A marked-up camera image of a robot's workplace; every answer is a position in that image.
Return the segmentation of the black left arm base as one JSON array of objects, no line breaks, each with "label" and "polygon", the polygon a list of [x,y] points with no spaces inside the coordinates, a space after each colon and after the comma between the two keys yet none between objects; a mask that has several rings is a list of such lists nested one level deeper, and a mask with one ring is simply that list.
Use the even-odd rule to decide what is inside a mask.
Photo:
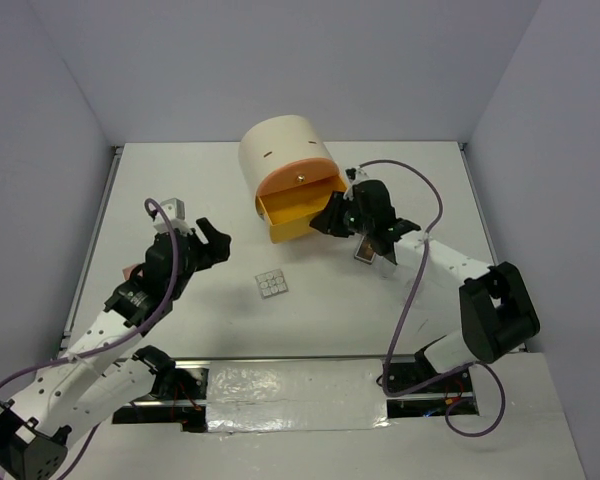
[{"label": "black left arm base", "polygon": [[179,367],[174,359],[154,346],[131,356],[153,374],[150,390],[118,409],[114,425],[174,424],[183,432],[207,431],[206,399],[209,369]]}]

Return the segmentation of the clear grey eyeshadow palette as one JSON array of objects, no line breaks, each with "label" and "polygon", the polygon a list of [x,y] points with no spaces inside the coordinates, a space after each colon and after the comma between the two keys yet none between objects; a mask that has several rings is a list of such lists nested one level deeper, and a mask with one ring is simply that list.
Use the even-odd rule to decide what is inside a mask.
[{"label": "clear grey eyeshadow palette", "polygon": [[270,299],[289,291],[288,283],[281,269],[258,274],[254,279],[262,299]]}]

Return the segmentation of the pink blush palette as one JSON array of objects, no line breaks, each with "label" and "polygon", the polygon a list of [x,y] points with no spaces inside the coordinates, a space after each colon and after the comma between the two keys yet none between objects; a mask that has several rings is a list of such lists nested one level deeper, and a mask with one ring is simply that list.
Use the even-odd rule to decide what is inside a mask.
[{"label": "pink blush palette", "polygon": [[143,272],[141,264],[131,265],[123,269],[124,280],[129,280],[142,275]]}]

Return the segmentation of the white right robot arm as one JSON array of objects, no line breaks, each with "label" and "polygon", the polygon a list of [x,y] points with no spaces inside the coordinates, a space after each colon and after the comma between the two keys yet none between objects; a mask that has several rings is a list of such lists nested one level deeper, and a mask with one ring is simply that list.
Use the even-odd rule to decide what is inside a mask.
[{"label": "white right robot arm", "polygon": [[362,181],[331,195],[325,209],[310,221],[312,229],[347,238],[359,234],[374,253],[394,266],[418,270],[412,290],[423,279],[458,293],[460,327],[415,354],[415,379],[436,391],[450,371],[477,361],[492,364],[540,331],[540,321],[519,269],[473,259],[396,215],[387,187],[379,180]]}]

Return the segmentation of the yellow drawer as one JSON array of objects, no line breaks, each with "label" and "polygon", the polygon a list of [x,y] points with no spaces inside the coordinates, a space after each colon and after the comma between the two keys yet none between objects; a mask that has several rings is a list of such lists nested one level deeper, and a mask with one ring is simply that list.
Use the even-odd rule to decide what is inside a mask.
[{"label": "yellow drawer", "polygon": [[310,234],[310,222],[320,214],[333,192],[344,192],[346,183],[340,175],[329,177],[286,191],[257,196],[257,213],[265,221],[272,243],[287,242]]}]

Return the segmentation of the cream round drawer organizer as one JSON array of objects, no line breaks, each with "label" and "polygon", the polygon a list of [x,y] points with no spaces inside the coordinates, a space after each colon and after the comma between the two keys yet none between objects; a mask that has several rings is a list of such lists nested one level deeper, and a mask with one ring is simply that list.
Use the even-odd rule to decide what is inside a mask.
[{"label": "cream round drawer organizer", "polygon": [[254,197],[260,182],[275,169],[315,157],[333,160],[310,121],[299,115],[277,116],[256,124],[238,147],[239,165]]}]

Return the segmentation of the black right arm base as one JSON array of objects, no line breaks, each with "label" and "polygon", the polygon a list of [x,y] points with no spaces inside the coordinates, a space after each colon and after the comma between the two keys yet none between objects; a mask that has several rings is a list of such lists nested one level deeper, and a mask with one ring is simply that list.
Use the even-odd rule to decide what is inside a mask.
[{"label": "black right arm base", "polygon": [[377,385],[389,398],[412,394],[461,394],[472,392],[472,381],[468,369],[452,370],[439,374],[423,354],[412,359],[391,361],[388,369],[376,379]]}]

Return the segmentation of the orange top drawer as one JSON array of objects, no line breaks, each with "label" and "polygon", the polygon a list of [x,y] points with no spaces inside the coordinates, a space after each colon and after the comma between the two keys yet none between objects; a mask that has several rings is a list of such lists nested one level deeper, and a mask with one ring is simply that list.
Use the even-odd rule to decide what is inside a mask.
[{"label": "orange top drawer", "polygon": [[268,174],[256,189],[256,196],[290,190],[296,186],[339,175],[336,163],[327,158],[308,158],[288,163]]}]

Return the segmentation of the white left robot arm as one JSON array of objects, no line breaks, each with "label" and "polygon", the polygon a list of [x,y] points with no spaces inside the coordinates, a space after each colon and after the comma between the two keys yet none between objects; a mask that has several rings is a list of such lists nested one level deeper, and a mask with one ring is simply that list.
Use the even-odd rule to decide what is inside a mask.
[{"label": "white left robot arm", "polygon": [[197,379],[164,351],[137,344],[172,309],[191,277],[230,256],[231,238],[205,218],[195,228],[158,222],[144,262],[105,301],[83,336],[34,381],[0,400],[0,467],[15,479],[49,479],[78,441],[123,405],[149,395],[184,399]]}]

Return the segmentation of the silver foil tape panel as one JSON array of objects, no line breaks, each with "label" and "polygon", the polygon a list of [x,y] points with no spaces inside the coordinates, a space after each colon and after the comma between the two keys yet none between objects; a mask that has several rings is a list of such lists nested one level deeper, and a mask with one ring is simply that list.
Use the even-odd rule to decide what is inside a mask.
[{"label": "silver foil tape panel", "polygon": [[389,425],[368,360],[216,362],[206,391],[207,430],[216,433],[370,430]]}]

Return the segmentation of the brown eyeshadow palette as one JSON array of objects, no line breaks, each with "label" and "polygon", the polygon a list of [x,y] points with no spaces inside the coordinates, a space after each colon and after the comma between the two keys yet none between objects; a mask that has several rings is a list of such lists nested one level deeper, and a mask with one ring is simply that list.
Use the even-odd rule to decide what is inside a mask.
[{"label": "brown eyeshadow palette", "polygon": [[370,265],[374,262],[375,257],[376,253],[374,252],[370,241],[366,238],[362,238],[354,251],[354,259]]}]

